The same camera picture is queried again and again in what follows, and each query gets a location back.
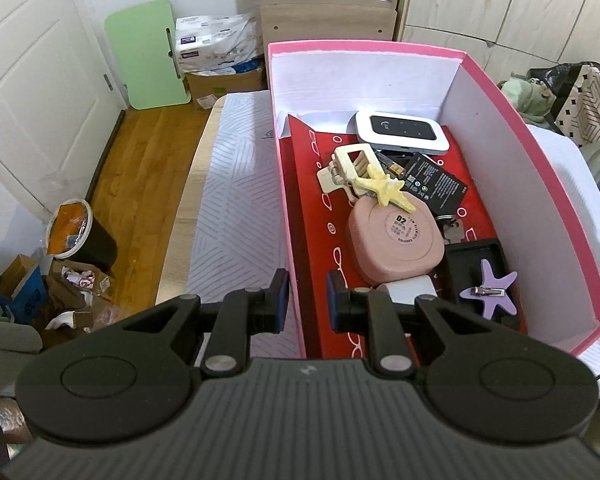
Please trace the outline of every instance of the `round label sticker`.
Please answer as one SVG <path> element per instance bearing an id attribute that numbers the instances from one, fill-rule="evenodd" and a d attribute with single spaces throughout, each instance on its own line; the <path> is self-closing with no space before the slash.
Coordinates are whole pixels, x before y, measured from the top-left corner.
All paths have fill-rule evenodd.
<path id="1" fill-rule="evenodd" d="M 411 244 L 418 239 L 418 224 L 408 213 L 389 215 L 386 218 L 386 232 L 389 237 L 401 244 Z"/>

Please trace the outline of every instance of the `blue box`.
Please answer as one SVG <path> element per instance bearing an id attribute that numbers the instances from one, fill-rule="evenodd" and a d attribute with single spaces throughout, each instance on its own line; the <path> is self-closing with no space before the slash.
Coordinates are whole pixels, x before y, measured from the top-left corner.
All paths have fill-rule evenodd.
<path id="1" fill-rule="evenodd" d="M 38 314 L 47 298 L 37 261 L 19 254 L 0 275 L 0 306 L 16 323 L 27 324 Z"/>

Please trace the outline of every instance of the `trash can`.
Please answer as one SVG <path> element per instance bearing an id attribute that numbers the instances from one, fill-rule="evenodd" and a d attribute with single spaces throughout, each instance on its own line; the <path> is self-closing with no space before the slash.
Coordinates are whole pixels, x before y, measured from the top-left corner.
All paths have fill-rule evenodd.
<path id="1" fill-rule="evenodd" d="M 61 214 L 64 206 L 73 204 L 82 207 Z M 107 272 L 118 256 L 116 241 L 93 216 L 88 202 L 80 199 L 68 200 L 56 210 L 46 228 L 46 246 L 48 254 L 58 260 L 90 264 L 102 272 Z"/>

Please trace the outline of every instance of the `black trash can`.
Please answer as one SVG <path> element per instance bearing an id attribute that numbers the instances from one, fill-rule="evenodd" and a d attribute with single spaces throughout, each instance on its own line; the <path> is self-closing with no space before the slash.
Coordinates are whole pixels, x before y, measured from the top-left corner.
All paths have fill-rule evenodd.
<path id="1" fill-rule="evenodd" d="M 113 237 L 107 233 L 100 222 L 93 216 L 93 210 L 86 200 L 68 200 L 65 204 L 80 202 L 87 211 L 88 220 L 86 229 L 80 234 L 74 247 L 64 253 L 55 254 L 58 260 L 71 260 L 81 264 L 90 264 L 98 267 L 102 272 L 107 272 L 118 256 L 118 245 Z M 48 247 L 49 237 L 58 211 L 49 222 L 46 229 L 46 244 Z"/>

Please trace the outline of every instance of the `pink box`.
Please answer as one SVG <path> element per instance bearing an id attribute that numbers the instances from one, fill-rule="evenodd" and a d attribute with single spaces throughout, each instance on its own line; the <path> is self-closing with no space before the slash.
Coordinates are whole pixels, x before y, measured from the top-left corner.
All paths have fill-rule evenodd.
<path id="1" fill-rule="evenodd" d="M 600 274 L 580 220 L 525 123 L 468 54 L 385 41 L 272 43 L 269 83 L 277 138 L 289 136 L 289 114 L 331 134 L 354 133 L 363 109 L 448 126 L 519 274 L 528 334 L 576 355 L 600 337 Z M 278 161 L 282 180 L 279 143 Z M 288 221 L 286 236 L 291 245 Z M 290 271 L 300 318 L 292 258 Z"/>

